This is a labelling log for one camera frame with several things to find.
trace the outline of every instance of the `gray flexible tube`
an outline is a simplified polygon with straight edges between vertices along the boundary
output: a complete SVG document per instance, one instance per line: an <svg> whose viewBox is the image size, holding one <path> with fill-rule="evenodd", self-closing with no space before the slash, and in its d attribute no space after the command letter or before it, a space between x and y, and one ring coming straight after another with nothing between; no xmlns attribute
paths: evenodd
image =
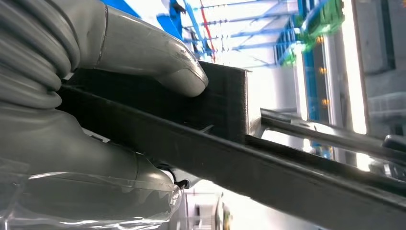
<svg viewBox="0 0 406 230"><path fill-rule="evenodd" d="M28 174L63 171L170 183L140 161L143 156L86 136L73 116L55 110L62 102L56 93L60 79L78 67L133 73L127 70L137 63L134 55L116 63L120 67L111 65L116 53L105 42L108 11L98 0L0 0L0 170L5 160L25 165ZM125 31L131 17L118 14L126 20L115 23Z"/></svg>
<svg viewBox="0 0 406 230"><path fill-rule="evenodd" d="M96 68L151 76L189 97L203 92L208 79L180 40L121 11L107 10L107 30Z"/></svg>

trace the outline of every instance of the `clear plastic cover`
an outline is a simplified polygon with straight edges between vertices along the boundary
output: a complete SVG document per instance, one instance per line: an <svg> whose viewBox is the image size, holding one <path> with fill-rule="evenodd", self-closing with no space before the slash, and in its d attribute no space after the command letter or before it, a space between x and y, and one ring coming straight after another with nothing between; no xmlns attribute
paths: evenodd
<svg viewBox="0 0 406 230"><path fill-rule="evenodd" d="M0 172L0 229L157 229L181 197L173 184L70 172Z"/></svg>

